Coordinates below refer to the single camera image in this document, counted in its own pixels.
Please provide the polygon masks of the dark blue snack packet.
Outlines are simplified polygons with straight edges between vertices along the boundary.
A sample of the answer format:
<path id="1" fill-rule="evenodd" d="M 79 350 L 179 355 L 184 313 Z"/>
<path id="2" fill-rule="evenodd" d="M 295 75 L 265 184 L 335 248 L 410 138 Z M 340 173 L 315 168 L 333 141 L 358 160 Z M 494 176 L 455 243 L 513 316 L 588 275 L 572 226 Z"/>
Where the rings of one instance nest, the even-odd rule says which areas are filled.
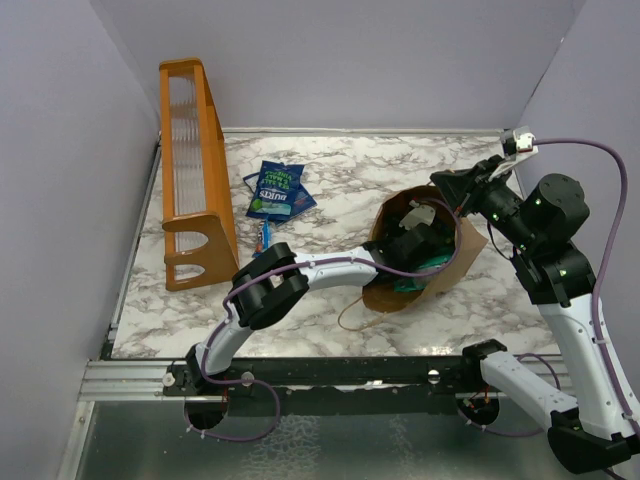
<path id="1" fill-rule="evenodd" d="M 247 210 L 247 216 L 250 218 L 269 220 L 276 225 L 281 225 L 317 205 L 317 202 L 301 183 L 298 184 L 296 197 L 292 201 L 266 199 L 260 196 L 260 193 L 267 193 L 267 189 L 258 187 L 259 179 L 259 172 L 243 178 L 244 184 L 252 194 L 251 203 Z"/>

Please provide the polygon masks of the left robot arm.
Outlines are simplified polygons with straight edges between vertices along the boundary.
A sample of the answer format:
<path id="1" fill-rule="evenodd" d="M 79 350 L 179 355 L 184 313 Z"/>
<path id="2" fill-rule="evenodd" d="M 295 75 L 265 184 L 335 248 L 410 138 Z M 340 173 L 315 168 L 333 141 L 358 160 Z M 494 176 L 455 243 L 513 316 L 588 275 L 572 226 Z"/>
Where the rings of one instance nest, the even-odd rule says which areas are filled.
<path id="1" fill-rule="evenodd" d="M 199 394 L 214 392 L 247 339 L 282 320 L 309 292 L 429 277 L 419 267 L 440 246 L 438 234 L 424 223 L 334 254 L 296 253 L 285 242 L 272 245 L 232 278 L 223 300 L 225 317 L 187 354 L 186 382 Z"/>

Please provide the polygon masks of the blue Burts crisps packet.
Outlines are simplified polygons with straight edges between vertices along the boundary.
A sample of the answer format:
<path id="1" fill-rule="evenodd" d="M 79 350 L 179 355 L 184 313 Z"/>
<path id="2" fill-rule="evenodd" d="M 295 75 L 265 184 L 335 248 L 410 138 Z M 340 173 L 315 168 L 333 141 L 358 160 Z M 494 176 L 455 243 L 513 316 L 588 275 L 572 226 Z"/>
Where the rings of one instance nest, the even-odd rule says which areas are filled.
<path id="1" fill-rule="evenodd" d="M 292 215 L 304 166 L 263 161 L 246 215 L 286 221 Z"/>

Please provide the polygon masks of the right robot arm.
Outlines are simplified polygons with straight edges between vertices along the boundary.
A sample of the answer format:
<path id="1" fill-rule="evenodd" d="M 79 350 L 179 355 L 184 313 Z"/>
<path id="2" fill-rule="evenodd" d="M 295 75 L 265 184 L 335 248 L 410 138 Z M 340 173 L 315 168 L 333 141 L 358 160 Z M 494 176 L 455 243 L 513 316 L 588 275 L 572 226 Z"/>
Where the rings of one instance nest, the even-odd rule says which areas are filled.
<path id="1" fill-rule="evenodd" d="M 464 348 L 459 378 L 469 390 L 489 385 L 510 397 L 543 429 L 569 472 L 609 469 L 639 452 L 631 414 L 639 403 L 605 336 L 596 276 L 572 242 L 589 216 L 584 191 L 576 180 L 553 173 L 522 199 L 508 186 L 501 163 L 494 156 L 430 179 L 458 216 L 479 214 L 511 242 L 516 276 L 551 329 L 573 392 L 539 378 L 496 340 Z"/>

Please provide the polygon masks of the brown paper bag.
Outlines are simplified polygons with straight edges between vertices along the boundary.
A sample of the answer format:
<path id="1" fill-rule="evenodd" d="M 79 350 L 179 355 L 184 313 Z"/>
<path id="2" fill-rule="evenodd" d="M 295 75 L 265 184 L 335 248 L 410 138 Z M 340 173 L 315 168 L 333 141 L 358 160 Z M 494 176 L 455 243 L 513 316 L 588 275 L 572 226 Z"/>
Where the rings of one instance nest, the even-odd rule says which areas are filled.
<path id="1" fill-rule="evenodd" d="M 431 226 L 420 224 L 411 230 L 399 226 L 409 210 L 411 200 L 436 209 Z M 419 264 L 442 250 L 452 252 L 453 256 L 423 291 L 395 292 L 394 281 L 404 276 L 383 271 L 380 279 L 362 288 L 361 296 L 356 300 L 378 316 L 358 326 L 346 325 L 343 323 L 346 312 L 341 311 L 337 317 L 338 325 L 346 331 L 360 332 L 379 325 L 386 317 L 406 311 L 422 300 L 451 290 L 466 276 L 486 244 L 487 239 L 470 221 L 459 218 L 447 206 L 435 186 L 417 186 L 392 194 L 380 206 L 365 243 L 373 249 L 374 260 L 413 274 L 412 270 Z"/>

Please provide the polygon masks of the small blue candy bar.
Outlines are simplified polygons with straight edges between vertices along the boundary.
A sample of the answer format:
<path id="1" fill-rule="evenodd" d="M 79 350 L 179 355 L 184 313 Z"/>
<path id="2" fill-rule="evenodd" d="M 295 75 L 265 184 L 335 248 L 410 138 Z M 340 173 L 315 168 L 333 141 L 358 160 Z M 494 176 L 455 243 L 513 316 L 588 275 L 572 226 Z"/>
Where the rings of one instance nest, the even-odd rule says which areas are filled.
<path id="1" fill-rule="evenodd" d="M 270 247 L 270 243 L 271 243 L 270 222 L 268 219 L 264 219 L 259 226 L 258 237 L 257 237 L 257 241 L 256 241 L 256 245 L 255 245 L 252 257 L 258 258 L 262 253 L 264 253 Z"/>

